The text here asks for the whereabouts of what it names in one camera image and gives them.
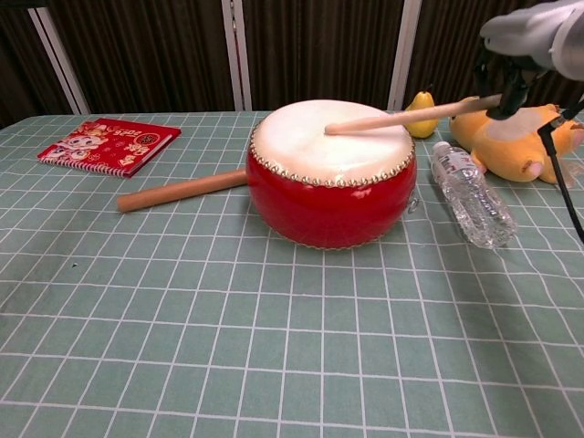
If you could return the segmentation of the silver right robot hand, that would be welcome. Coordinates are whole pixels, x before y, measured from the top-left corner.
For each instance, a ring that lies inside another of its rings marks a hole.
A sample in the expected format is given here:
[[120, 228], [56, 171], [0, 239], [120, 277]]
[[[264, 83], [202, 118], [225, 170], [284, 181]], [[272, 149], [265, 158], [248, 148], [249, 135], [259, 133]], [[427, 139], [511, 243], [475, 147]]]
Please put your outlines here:
[[554, 69], [549, 50], [567, 11], [565, 1], [544, 2], [495, 16], [480, 30], [482, 48], [474, 66], [479, 96], [491, 94], [488, 66], [501, 58], [503, 89], [500, 102], [486, 112], [493, 120], [506, 120], [527, 102], [531, 87]]

